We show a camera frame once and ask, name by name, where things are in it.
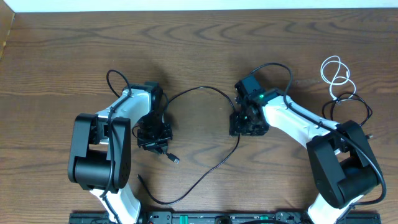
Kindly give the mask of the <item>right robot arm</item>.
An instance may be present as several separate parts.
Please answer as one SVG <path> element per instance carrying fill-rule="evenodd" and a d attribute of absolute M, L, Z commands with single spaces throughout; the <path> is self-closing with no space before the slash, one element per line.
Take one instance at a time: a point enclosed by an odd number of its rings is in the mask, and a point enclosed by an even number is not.
<path fill-rule="evenodd" d="M 361 126 L 321 118 L 282 90 L 266 91 L 252 75 L 235 84 L 240 110 L 230 115 L 232 136 L 263 136 L 277 128 L 308 153 L 319 191 L 306 214 L 310 223 L 338 223 L 353 205 L 382 183 L 382 172 Z"/>

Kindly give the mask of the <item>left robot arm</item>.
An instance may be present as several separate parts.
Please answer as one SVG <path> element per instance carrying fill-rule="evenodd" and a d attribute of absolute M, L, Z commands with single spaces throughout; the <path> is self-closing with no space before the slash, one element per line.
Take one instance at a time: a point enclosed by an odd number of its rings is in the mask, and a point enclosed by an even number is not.
<path fill-rule="evenodd" d="M 101 201 L 111 222 L 139 222 L 141 203 L 128 184 L 132 130 L 139 126 L 139 147 L 167 153 L 172 129 L 160 108 L 163 95 L 157 82 L 129 84 L 106 109 L 75 118 L 68 178 Z"/>

